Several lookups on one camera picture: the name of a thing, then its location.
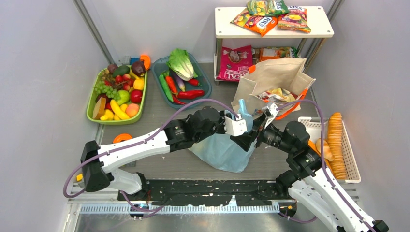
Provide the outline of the beige canvas tote bag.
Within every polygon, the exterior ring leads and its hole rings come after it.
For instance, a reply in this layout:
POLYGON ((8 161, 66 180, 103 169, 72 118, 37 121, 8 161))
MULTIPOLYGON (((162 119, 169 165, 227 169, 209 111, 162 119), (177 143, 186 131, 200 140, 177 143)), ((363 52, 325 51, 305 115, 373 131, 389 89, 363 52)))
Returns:
POLYGON ((238 87, 231 102, 234 111, 239 110, 239 100, 245 101, 249 114, 257 118, 267 101, 257 96, 271 89, 287 90, 296 100, 303 99, 316 81, 303 72, 305 58, 279 58, 261 61, 250 67, 239 79, 238 87))

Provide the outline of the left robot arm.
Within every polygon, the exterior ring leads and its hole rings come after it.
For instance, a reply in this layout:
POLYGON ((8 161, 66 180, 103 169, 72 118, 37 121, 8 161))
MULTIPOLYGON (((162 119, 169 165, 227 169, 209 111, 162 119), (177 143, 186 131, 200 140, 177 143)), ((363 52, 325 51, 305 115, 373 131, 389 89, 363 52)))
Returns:
POLYGON ((229 111, 204 107, 183 119, 171 119, 160 128, 140 137, 109 145, 87 142, 80 159, 83 190, 97 192, 105 188, 127 194, 141 191, 141 174, 131 174, 121 166, 146 157, 188 149, 214 134, 234 134, 241 116, 229 111))

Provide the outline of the light blue plastic bag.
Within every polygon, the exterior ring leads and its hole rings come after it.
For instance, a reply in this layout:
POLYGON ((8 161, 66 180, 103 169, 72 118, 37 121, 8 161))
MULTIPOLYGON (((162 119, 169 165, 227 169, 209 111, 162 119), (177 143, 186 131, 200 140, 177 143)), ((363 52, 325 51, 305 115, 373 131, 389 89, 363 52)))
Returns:
POLYGON ((189 151, 215 169, 240 173, 248 165, 254 151, 254 143, 245 151, 230 138, 229 134, 215 133, 193 144, 189 151))

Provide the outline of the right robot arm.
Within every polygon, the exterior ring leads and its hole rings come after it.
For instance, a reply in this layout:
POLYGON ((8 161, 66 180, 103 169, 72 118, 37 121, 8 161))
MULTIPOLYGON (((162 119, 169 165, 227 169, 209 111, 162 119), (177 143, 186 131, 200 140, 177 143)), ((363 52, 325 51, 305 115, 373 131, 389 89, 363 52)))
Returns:
POLYGON ((290 169, 276 178, 278 194, 290 196, 311 211, 332 232, 387 232, 383 220, 375 220, 362 210, 337 182, 322 158, 308 144, 310 135, 297 121, 289 122, 284 131, 273 125, 254 127, 238 137, 231 137, 242 149, 252 142, 265 143, 288 154, 290 169))

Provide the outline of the red white chips bag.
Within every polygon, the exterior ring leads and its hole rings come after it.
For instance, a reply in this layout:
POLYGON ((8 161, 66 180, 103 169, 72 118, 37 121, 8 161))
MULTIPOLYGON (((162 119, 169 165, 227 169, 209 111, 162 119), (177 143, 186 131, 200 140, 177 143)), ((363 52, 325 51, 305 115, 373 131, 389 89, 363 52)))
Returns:
POLYGON ((294 95, 290 91, 282 88, 266 90, 256 97, 263 100, 265 103, 275 103, 281 105, 295 101, 294 95))

